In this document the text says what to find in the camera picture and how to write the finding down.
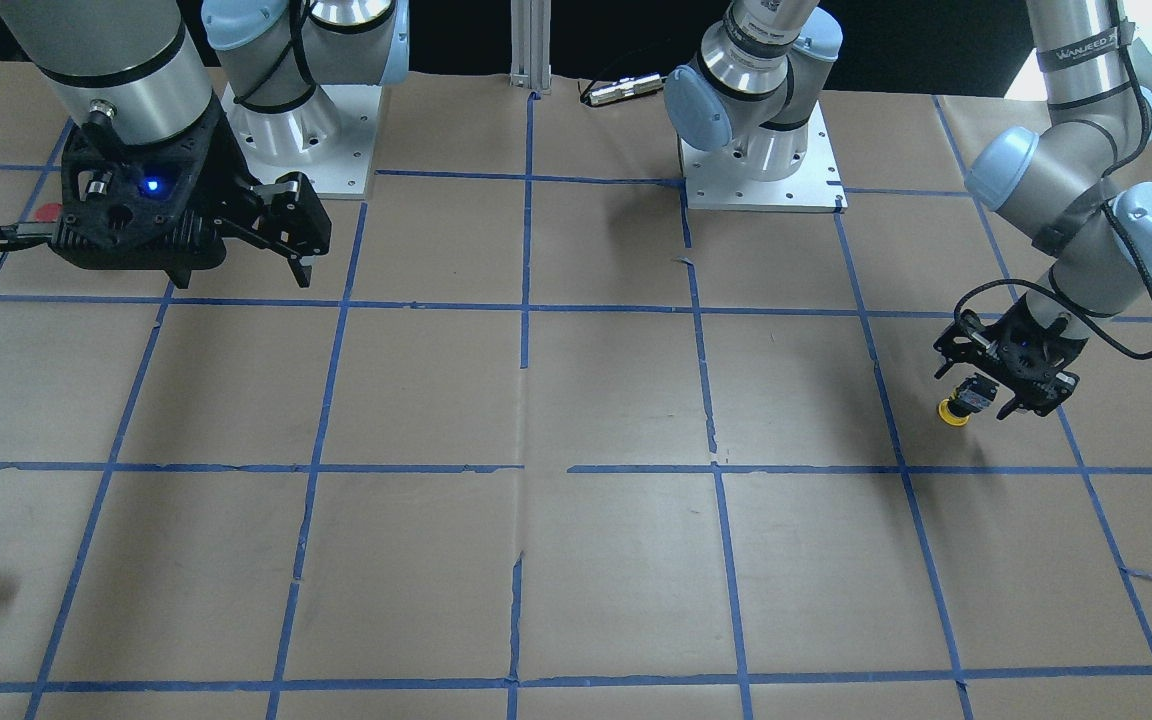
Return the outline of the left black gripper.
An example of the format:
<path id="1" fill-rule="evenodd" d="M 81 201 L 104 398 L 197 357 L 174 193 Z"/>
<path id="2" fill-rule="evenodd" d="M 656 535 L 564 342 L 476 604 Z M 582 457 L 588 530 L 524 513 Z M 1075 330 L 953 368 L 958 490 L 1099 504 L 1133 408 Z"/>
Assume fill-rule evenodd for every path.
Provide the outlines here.
<path id="1" fill-rule="evenodd" d="M 1062 338 L 1064 325 L 1064 320 L 1059 320 L 1055 328 L 1043 328 L 1024 301 L 1016 302 L 1001 319 L 987 325 L 987 336 L 996 336 L 998 348 L 1010 367 L 1010 372 L 996 377 L 978 370 L 998 386 L 1005 384 L 1011 391 L 1010 400 L 996 411 L 996 420 L 1005 420 L 1011 414 L 1048 416 L 1073 395 L 1079 376 L 1069 372 L 1068 366 L 1087 341 Z M 941 356 L 934 372 L 937 381 L 956 365 L 977 365 L 977 343 L 972 340 L 937 340 L 934 351 Z"/>

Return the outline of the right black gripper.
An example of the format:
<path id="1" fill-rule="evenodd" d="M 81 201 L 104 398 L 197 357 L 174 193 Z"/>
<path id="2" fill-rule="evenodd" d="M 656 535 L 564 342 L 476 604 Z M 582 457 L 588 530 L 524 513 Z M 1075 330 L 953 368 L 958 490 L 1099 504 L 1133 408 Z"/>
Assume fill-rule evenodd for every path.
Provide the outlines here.
<path id="1" fill-rule="evenodd" d="M 237 237 L 287 262 L 301 288 L 329 253 L 332 219 L 303 172 L 256 184 L 212 100 L 177 136 L 129 145 L 93 101 L 61 152 L 61 211 L 47 247 L 83 270 L 159 270 L 177 286 L 212 270 Z"/>

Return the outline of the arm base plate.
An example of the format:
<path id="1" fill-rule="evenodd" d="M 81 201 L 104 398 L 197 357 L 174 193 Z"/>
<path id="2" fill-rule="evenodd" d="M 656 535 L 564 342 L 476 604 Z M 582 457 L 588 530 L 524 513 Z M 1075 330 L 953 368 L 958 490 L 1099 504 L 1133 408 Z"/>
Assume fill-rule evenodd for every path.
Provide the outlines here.
<path id="1" fill-rule="evenodd" d="M 679 159 L 690 209 L 842 213 L 849 206 L 820 104 L 805 126 L 755 128 L 717 151 L 679 141 Z"/>
<path id="2" fill-rule="evenodd" d="M 266 114 L 234 104 L 228 85 L 221 106 L 262 183 L 297 170 L 311 179 L 321 199 L 364 200 L 385 94 L 381 86 L 320 86 L 300 108 Z"/>

